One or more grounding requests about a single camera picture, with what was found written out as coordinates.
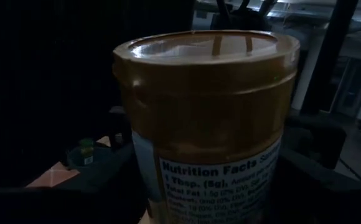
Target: floor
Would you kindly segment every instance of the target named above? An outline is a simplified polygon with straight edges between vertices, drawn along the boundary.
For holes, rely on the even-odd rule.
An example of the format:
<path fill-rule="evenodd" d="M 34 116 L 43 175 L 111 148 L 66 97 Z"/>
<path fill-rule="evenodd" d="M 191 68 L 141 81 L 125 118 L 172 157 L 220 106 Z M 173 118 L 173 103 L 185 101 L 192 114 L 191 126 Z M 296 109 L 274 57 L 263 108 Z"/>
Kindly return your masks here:
<path fill-rule="evenodd" d="M 344 161 L 344 164 L 342 161 L 339 161 L 335 171 L 347 177 L 361 180 L 361 131 L 357 129 L 355 120 L 340 114 L 325 116 L 330 116 L 347 132 L 347 139 L 340 155 L 340 159 Z"/>

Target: wall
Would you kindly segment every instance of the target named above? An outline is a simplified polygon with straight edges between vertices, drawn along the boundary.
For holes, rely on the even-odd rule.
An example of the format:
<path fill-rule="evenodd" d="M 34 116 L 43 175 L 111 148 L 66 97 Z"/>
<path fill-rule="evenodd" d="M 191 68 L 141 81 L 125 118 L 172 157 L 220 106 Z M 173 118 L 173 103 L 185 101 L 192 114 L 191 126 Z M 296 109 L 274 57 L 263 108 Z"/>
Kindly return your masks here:
<path fill-rule="evenodd" d="M 342 46 L 340 56 L 361 59 L 361 42 L 346 38 Z"/>
<path fill-rule="evenodd" d="M 207 17 L 199 18 L 197 17 L 197 11 L 194 11 L 193 24 L 192 24 L 193 30 L 209 30 L 211 27 L 213 13 L 212 12 L 201 12 L 201 13 L 202 14 L 207 13 Z"/>
<path fill-rule="evenodd" d="M 311 44 L 312 29 L 307 27 L 299 27 L 298 29 L 285 28 L 282 22 L 277 22 L 272 25 L 272 32 L 279 34 L 291 35 L 299 40 L 301 44 L 301 50 L 308 50 Z"/>

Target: ceiling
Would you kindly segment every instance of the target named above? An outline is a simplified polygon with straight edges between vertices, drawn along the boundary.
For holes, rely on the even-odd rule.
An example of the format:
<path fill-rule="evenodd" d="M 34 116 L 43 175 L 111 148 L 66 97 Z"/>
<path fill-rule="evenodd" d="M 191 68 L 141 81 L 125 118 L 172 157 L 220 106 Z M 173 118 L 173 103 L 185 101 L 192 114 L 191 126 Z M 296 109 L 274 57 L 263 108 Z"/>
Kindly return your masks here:
<path fill-rule="evenodd" d="M 216 5 L 216 0 L 197 0 L 201 3 Z M 225 0 L 238 8 L 243 0 Z M 326 24 L 337 0 L 278 0 L 268 16 L 272 21 L 281 21 L 288 27 L 310 26 L 316 32 L 325 32 Z M 259 10 L 262 0 L 250 0 L 249 8 Z M 348 36 L 361 41 L 361 0 L 350 25 Z"/>

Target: jar lid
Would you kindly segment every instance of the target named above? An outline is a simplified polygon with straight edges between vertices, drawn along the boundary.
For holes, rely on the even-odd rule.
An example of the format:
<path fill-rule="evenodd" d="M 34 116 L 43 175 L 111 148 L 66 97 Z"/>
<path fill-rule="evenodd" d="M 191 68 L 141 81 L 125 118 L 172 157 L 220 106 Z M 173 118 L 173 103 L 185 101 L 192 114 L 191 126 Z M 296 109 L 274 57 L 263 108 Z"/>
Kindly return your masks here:
<path fill-rule="evenodd" d="M 123 59 L 146 63 L 253 62 L 288 54 L 299 42 L 288 35 L 244 30 L 200 30 L 155 35 L 118 46 Z"/>

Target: green bottle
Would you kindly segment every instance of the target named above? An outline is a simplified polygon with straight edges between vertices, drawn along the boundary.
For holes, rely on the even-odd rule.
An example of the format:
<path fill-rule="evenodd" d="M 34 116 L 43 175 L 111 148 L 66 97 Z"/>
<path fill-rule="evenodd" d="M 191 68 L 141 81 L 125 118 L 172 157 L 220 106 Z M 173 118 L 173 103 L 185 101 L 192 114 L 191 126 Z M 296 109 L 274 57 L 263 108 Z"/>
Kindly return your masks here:
<path fill-rule="evenodd" d="M 93 162 L 93 143 L 92 139 L 82 139 L 79 142 L 83 156 L 83 165 L 85 166 Z"/>

